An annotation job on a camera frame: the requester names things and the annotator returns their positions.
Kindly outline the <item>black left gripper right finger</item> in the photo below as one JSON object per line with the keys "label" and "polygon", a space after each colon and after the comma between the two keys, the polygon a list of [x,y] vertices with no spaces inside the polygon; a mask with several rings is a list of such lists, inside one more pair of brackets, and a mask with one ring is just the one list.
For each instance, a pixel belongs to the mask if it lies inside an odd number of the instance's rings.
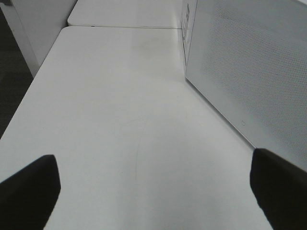
{"label": "black left gripper right finger", "polygon": [[254,149],[249,183],[274,230],[307,228],[307,172],[267,149]]}

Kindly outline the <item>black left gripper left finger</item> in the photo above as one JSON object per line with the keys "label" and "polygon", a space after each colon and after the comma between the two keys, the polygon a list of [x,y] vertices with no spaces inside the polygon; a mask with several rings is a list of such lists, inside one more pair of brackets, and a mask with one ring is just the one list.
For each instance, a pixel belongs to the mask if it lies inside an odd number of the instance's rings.
{"label": "black left gripper left finger", "polygon": [[61,190],[54,155],[43,155],[0,183],[0,228],[42,230]]}

